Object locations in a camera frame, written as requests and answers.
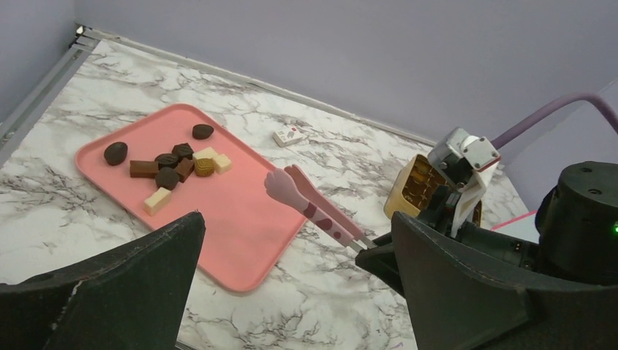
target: white mechanical part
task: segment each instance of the white mechanical part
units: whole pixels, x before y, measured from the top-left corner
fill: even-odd
[[[305,135],[300,133],[298,128],[292,126],[281,129],[273,133],[273,139],[277,142],[279,147],[287,147],[293,144],[301,142],[305,138]]]
[[[477,166],[478,159],[486,158],[479,152],[471,152],[471,149],[479,149],[478,146],[483,148],[482,153],[488,153],[492,160],[488,166]],[[470,217],[470,214],[474,211],[474,208],[481,201],[481,198],[487,192],[487,187],[491,182],[493,173],[498,168],[500,160],[499,155],[496,158],[497,151],[491,146],[491,143],[487,142],[485,138],[478,138],[476,136],[468,136],[463,142],[461,142],[461,154],[473,165],[472,177],[462,188],[458,189],[461,193],[459,201],[455,205],[455,213],[453,215],[453,226],[450,229],[450,236],[455,238],[457,231],[464,224],[464,222]]]

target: milk chocolate piece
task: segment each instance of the milk chocolate piece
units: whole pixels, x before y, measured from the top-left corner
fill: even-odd
[[[180,177],[180,182],[185,182],[189,175],[193,172],[194,163],[193,160],[183,158],[176,167],[176,173]]]
[[[114,142],[110,144],[103,152],[105,161],[111,166],[118,166],[127,159],[127,151],[129,147],[124,142]]]
[[[214,128],[206,124],[197,124],[193,127],[193,138],[197,140],[206,140],[211,137],[214,132]]]
[[[163,153],[162,155],[158,155],[154,161],[159,163],[159,169],[174,169],[180,162],[180,158],[173,153]]]
[[[180,180],[176,170],[172,168],[161,168],[157,176],[154,177],[154,182],[157,183],[157,187],[163,187],[168,190],[176,188],[178,181]]]
[[[159,163],[144,160],[132,160],[129,165],[131,177],[147,177],[154,179],[159,173]]]
[[[186,158],[188,160],[193,159],[193,148],[189,144],[177,144],[172,149],[172,153],[179,156],[180,160]]]

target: chocolate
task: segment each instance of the chocolate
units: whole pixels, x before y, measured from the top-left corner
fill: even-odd
[[[181,160],[183,158],[186,158],[188,160],[193,159],[193,148],[191,148],[189,144],[177,144],[172,149],[172,153],[179,156]]]
[[[161,168],[157,176],[154,178],[154,182],[157,183],[157,187],[163,187],[170,191],[176,188],[179,180],[180,178],[178,173],[176,173],[176,170],[167,167]]]
[[[154,179],[159,173],[159,163],[144,160],[132,160],[129,165],[131,177],[147,177]]]
[[[214,161],[210,158],[195,160],[195,175],[210,176],[214,173]]]
[[[176,173],[180,177],[180,182],[185,182],[189,175],[193,172],[194,163],[192,160],[183,158],[176,167]]]
[[[158,155],[154,161],[159,163],[159,169],[174,169],[180,162],[180,158],[173,153],[163,153],[162,155]]]
[[[105,161],[111,166],[118,166],[127,159],[129,147],[124,142],[114,142],[103,152]]]
[[[212,126],[206,124],[197,124],[193,127],[192,135],[194,139],[206,140],[207,138],[211,137],[213,132],[214,128]]]

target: white chocolate piece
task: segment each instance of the white chocolate piece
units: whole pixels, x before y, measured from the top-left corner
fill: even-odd
[[[144,210],[146,213],[150,214],[150,216],[154,216],[165,205],[170,203],[171,199],[172,191],[161,187],[144,201]]]
[[[216,156],[217,154],[215,150],[212,147],[207,147],[205,149],[202,149],[201,151],[197,151],[196,153],[193,153],[193,160],[198,160],[198,159],[203,159],[203,158],[212,159]]]
[[[226,155],[217,155],[213,158],[213,161],[214,170],[217,174],[223,174],[232,168],[232,161]]]

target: purple wall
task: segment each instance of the purple wall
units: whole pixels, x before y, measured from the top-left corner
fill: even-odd
[[[77,0],[80,23],[435,140],[459,125],[493,138],[602,89],[616,17],[616,0]]]
[[[601,92],[618,112],[618,80]],[[618,163],[618,135],[595,107],[580,103],[566,120],[524,149],[506,167],[511,181],[530,210],[558,183],[567,166],[586,160]]]
[[[0,2],[0,122],[67,51],[73,0]]]

